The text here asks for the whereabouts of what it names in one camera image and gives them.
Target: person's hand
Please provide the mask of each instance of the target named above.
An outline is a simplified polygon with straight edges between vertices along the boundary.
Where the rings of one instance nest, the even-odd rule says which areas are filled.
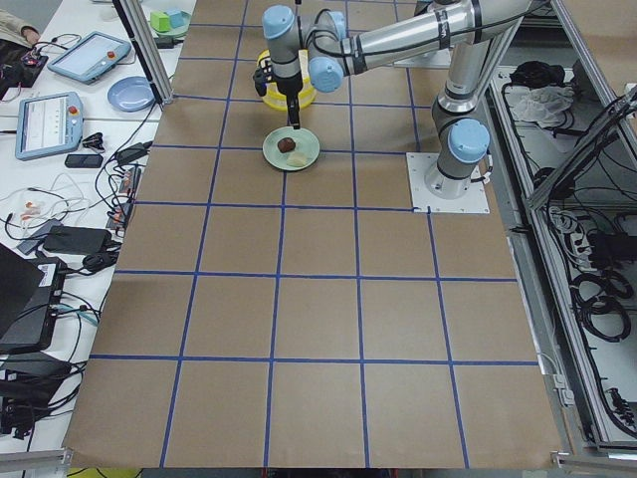
[[[24,29],[24,38],[29,42],[30,45],[35,45],[40,41],[40,34],[35,30],[31,30],[30,28]]]

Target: green block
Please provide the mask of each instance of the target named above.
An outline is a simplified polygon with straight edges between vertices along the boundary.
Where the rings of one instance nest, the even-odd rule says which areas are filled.
[[[150,12],[150,26],[155,32],[167,32],[170,27],[170,17],[164,12]]]

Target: blue joint cap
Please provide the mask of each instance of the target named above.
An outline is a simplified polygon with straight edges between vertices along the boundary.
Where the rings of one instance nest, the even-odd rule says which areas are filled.
[[[310,60],[308,69],[312,85],[322,93],[331,93],[342,83],[342,68],[332,58],[314,57]]]
[[[451,126],[449,150],[461,162],[475,164],[489,149],[491,136],[476,119],[461,119]]]
[[[266,10],[262,18],[263,35],[274,40],[290,31],[295,23],[295,13],[285,5],[275,5]]]
[[[331,17],[331,21],[334,22],[336,26],[336,34],[338,35],[338,39],[342,40],[347,36],[347,27],[345,26],[345,16],[342,12],[327,12],[327,14]]]

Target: plate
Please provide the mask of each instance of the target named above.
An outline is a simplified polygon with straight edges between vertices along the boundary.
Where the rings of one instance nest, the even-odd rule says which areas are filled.
[[[280,152],[277,143],[284,137],[291,137],[297,146],[294,151]],[[308,162],[304,166],[291,166],[288,164],[288,156],[292,152],[302,152],[308,157]],[[319,139],[309,129],[294,129],[291,126],[275,129],[263,141],[263,156],[269,164],[282,169],[283,171],[299,171],[312,165],[319,157]]]
[[[108,102],[123,112],[138,112],[153,104],[148,80],[145,77],[128,77],[119,80],[108,90]]]
[[[172,38],[180,38],[183,37],[186,33],[188,33],[188,27],[190,26],[190,17],[191,15],[187,12],[181,12],[181,18],[183,19],[183,25],[177,28],[172,28],[167,32],[158,32],[154,28],[153,32],[157,34],[158,37],[172,37]]]

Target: green plate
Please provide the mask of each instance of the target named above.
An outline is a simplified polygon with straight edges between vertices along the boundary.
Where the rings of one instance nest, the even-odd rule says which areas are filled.
[[[153,28],[153,31],[157,34],[158,37],[172,37],[172,38],[183,37],[186,33],[188,33],[188,27],[190,26],[190,17],[191,15],[189,13],[181,12],[181,18],[183,18],[182,26],[177,28],[172,28],[168,30],[167,32],[158,32],[154,28]]]
[[[305,166],[290,166],[288,164],[288,156],[292,151],[280,152],[277,147],[277,143],[284,137],[291,137],[297,144],[294,151],[302,152],[308,157],[308,162]],[[305,169],[317,160],[319,152],[319,139],[313,132],[303,127],[301,129],[294,129],[291,126],[280,127],[268,134],[266,140],[263,141],[263,156],[269,164],[283,171],[299,171]]]

